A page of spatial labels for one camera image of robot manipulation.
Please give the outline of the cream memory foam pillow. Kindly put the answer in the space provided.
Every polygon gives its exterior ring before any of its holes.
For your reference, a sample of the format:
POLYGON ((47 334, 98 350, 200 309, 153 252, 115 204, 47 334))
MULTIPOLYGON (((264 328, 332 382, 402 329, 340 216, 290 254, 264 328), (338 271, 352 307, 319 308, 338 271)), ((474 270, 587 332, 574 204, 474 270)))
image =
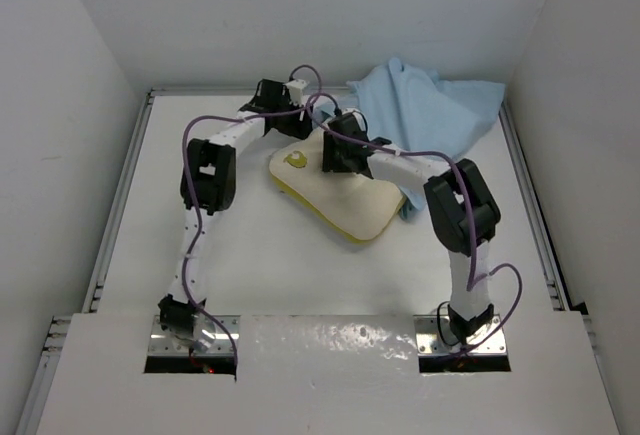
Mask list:
POLYGON ((268 164, 270 176, 281 191, 347 240, 371 242, 386 230, 406 197, 390 182, 323 172, 323 135, 316 129, 306 139, 274 152, 268 164))

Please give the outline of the light blue pillowcase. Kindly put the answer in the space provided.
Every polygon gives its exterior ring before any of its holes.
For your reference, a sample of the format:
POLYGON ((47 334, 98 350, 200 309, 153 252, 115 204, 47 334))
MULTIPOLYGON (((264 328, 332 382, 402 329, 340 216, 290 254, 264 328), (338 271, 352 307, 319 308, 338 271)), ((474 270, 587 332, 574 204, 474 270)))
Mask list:
POLYGON ((444 80, 433 69, 396 57, 347 86, 339 107, 364 114, 369 138, 384 137, 410 152, 437 151, 455 161, 492 129, 506 90, 491 81, 444 80))

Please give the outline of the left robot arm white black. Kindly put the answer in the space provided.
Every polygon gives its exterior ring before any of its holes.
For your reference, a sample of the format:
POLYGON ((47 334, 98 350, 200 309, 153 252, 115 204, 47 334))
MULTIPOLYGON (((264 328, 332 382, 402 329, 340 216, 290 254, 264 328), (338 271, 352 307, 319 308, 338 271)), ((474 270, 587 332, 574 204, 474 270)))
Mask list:
POLYGON ((296 78, 287 82, 263 79, 235 115, 202 115, 184 129, 180 182, 184 235, 176 275, 159 302, 161 327, 176 337, 196 341, 200 325, 222 326, 206 313, 201 253, 217 216, 235 198, 239 156, 272 130, 296 139, 311 133, 312 122, 304 112, 308 85, 296 78))

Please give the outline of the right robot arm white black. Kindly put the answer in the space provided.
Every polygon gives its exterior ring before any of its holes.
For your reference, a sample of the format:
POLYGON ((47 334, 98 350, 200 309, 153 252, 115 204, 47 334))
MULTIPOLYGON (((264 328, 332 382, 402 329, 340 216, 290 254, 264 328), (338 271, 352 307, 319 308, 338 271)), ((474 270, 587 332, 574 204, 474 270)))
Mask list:
POLYGON ((335 111, 321 128, 324 172, 389 182, 426 204, 434 233, 449 255, 449 327, 458 343, 466 343, 494 315, 486 257, 501 220, 477 165, 436 152, 406 152, 383 137, 371 140, 364 115, 355 110, 335 111))

